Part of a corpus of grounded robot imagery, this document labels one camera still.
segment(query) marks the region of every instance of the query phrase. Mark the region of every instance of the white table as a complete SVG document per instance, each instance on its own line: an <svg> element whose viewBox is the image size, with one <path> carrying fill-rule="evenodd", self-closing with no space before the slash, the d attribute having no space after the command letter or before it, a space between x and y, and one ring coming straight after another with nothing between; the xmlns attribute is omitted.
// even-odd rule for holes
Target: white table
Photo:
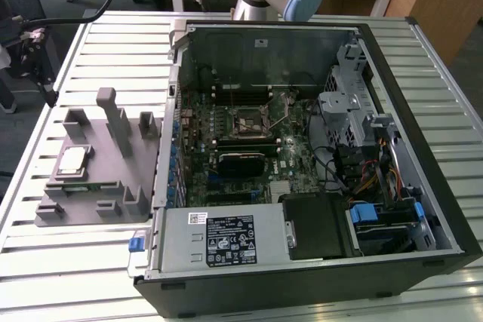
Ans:
<svg viewBox="0 0 483 322"><path fill-rule="evenodd" d="M163 116L168 86L168 32L175 18L226 20L228 14L107 12L80 26L56 87L58 106L44 108L0 206L0 320L159 322L128 277L128 240L150 222L37 228L35 209L54 167L68 106L105 118L99 87L115 87L128 117ZM483 239L483 125L417 26L403 19L316 17L367 23L422 128L476 237ZM388 109L382 100L383 107ZM400 296L254 311L205 321L483 320L483 259L430 278Z"/></svg>

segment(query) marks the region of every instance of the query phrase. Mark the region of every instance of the blue tab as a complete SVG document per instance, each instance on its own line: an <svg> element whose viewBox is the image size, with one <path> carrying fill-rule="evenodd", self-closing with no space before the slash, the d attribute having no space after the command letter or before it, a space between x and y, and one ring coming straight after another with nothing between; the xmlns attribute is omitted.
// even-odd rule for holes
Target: blue tab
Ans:
<svg viewBox="0 0 483 322"><path fill-rule="evenodd" d="M350 210L352 222L373 222L378 220L373 204L356 204Z"/></svg>
<svg viewBox="0 0 483 322"><path fill-rule="evenodd" d="M129 239L128 249L130 253L144 251L144 237L135 237Z"/></svg>
<svg viewBox="0 0 483 322"><path fill-rule="evenodd" d="M352 219L352 222L354 224L356 224L357 222L360 222L361 220L359 219L359 215L357 214L357 210L355 207L353 207L351 210L350 210L350 217Z"/></svg>
<svg viewBox="0 0 483 322"><path fill-rule="evenodd" d="M421 205L421 203L417 201L416 203L414 203L414 208L416 209L416 214L418 218L424 219L425 214L424 214L423 205Z"/></svg>

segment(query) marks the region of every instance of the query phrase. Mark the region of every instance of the power supply label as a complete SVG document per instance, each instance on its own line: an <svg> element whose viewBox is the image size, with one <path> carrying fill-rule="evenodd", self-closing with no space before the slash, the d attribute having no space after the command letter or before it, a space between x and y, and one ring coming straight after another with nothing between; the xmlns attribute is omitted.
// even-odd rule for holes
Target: power supply label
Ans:
<svg viewBox="0 0 483 322"><path fill-rule="evenodd" d="M208 267L257 263L253 215L208 218L206 235Z"/></svg>

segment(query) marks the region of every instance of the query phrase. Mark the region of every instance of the sticker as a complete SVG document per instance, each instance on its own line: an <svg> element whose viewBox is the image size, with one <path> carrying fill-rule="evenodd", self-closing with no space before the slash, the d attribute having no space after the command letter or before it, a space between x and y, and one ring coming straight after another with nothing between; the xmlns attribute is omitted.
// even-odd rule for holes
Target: sticker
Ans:
<svg viewBox="0 0 483 322"><path fill-rule="evenodd" d="M268 46L268 39L255 39L255 48L267 48Z"/></svg>
<svg viewBox="0 0 483 322"><path fill-rule="evenodd" d="M257 263L253 215L210 218L206 235L208 267Z"/></svg>
<svg viewBox="0 0 483 322"><path fill-rule="evenodd" d="M208 213L189 213L188 224L206 224Z"/></svg>

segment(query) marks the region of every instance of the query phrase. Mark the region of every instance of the motherboard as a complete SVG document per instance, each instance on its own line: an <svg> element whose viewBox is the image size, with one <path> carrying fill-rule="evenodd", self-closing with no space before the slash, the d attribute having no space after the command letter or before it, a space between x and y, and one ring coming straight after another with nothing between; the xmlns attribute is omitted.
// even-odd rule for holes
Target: motherboard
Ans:
<svg viewBox="0 0 483 322"><path fill-rule="evenodd" d="M305 134L313 100L289 89L188 90L181 100L187 207L277 203L320 189Z"/></svg>

